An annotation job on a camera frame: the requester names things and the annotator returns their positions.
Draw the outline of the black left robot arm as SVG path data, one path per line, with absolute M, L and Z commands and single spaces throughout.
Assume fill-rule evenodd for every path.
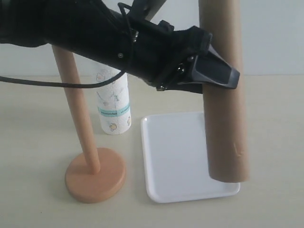
M 209 84 L 235 89 L 240 73 L 212 47 L 212 34 L 196 26 L 175 30 L 151 19 L 162 0 L 119 2 L 119 11 L 101 0 L 3 0 L 0 41 L 20 47 L 55 45 L 105 64 L 118 73 L 95 84 L 53 83 L 1 77 L 2 82 L 63 88 L 98 88 L 134 75 L 158 91 L 202 93 Z

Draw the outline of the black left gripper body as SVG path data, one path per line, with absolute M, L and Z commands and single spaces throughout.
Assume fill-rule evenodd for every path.
M 192 70 L 195 61 L 209 51 L 212 38 L 209 32 L 196 26 L 175 31 L 164 20 L 155 25 L 129 15 L 114 17 L 121 32 L 117 54 L 121 63 L 114 66 L 120 71 L 114 81 L 129 73 L 158 91 L 203 93 L 206 77 L 195 76 Z

